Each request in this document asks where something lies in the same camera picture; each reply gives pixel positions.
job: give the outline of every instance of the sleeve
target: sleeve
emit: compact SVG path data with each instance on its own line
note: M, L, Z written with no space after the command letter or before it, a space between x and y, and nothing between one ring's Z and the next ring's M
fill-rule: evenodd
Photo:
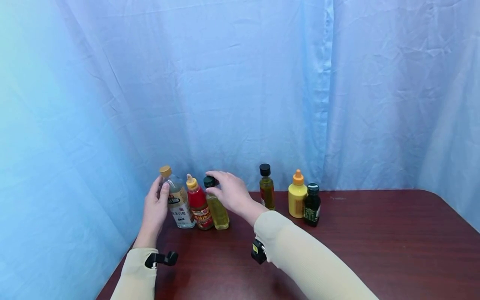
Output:
M378 300L340 258L278 212L261 214L253 229L267 261L292 278L307 298Z
M154 300L156 270L145 266L152 253L158 253L158 250L135 248L128 252L111 300Z

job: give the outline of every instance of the bottle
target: bottle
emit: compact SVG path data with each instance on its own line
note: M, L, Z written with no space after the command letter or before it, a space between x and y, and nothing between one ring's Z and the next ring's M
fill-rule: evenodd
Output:
M303 220L307 225L317 227L318 215L320 213L320 204L322 200L318 195L320 187L316 183L307 185L308 195L305 198L305 205L303 208Z
M298 169L293 175L293 183L288 187L288 212L292 217L303 218L303 200L307 196L307 187L303 184L303 175Z
M275 210L275 202L273 198L273 180L270 178L270 165L260 165L260 195L262 197L262 204L270 209Z
M188 202L190 210L197 222L197 227L201 230L209 230L213 226L212 214L208 209L205 193L198 185L197 179L187 174Z
M178 228L195 227L195 218L190 211L187 192L183 187L181 179L172 174L170 166L161 167L160 174L162 174L163 182L168 182L170 184L168 208L172 212Z
M218 185L218 180L212 176L206 176L204 178L204 185L206 188L213 188ZM207 193L207 203L212 213L213 223L216 229L227 229L230 225L230 219L228 213L220 200L213 194Z

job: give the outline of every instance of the clear bottle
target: clear bottle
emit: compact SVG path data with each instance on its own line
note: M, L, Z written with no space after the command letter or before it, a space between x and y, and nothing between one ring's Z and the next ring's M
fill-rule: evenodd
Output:
M172 212L178 228L195 227L195 218L190 211L187 192L183 187L182 180L178 176L172 174L170 166L161 167L160 174L162 174L163 182L168 182L170 185L168 208Z
M318 215L320 213L320 204L322 200L318 195L320 187L316 183L309 183L307 185L308 195L305 198L305 205L303 208L303 220L312 227L317 227Z
M205 188L213 188L218 185L218 180L212 176L206 176L204 178ZM226 208L220 202L220 200L213 194L207 193L207 203L210 208L210 213L212 214L213 223L215 228L218 230L227 229L230 225L230 219L228 218L228 213Z
M260 165L260 175L262 176L262 179L260 180L262 204L270 210L275 210L273 180L270 178L269 164Z
M307 196L307 187L303 184L303 175L298 169L293 175L293 183L288 187L288 212L294 218L303 218L303 201Z

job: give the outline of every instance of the oil bottle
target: oil bottle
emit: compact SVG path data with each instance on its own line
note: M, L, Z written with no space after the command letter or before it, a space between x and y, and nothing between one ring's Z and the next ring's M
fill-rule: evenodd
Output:
M213 227L212 214L208 208L205 193L198 185L197 179L187 174L188 202L190 210L197 221L197 227L201 230L209 230Z
M317 227L318 215L320 213L320 203L322 200L318 195L320 187L316 183L309 183L307 185L308 195L305 198L305 205L303 209L303 220L312 227Z
M168 208L172 212L178 228L195 227L195 218L190 211L187 192L183 187L181 179L172 174L170 166L161 167L160 174L162 174L163 182L168 182L170 184Z
M288 187L288 212L294 218L303 218L303 201L307 196L307 187L303 184L303 175L298 169L293 175L293 183Z
M275 202L273 196L273 180L270 178L270 165L261 164L260 165L260 195L262 197L262 204L270 209L275 210Z
M212 176L206 176L204 178L204 186L206 188L213 188L218 185L218 180ZM210 213L212 214L213 223L218 230L227 229L230 225L230 219L226 208L220 202L220 200L213 194L207 193L206 197Z

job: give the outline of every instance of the brown tabletop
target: brown tabletop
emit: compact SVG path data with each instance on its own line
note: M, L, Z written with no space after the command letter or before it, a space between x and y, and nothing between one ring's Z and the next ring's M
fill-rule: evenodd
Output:
M379 299L480 299L480 235L440 197L418 190L320 196L316 228L289 216L286 192L275 193L276 209L330 248ZM159 265L156 299L305 299L273 264L250 257L253 237L233 214L229 229L209 231L178 229L168 217L158 249L176 251L179 260ZM98 300L110 299L122 266Z

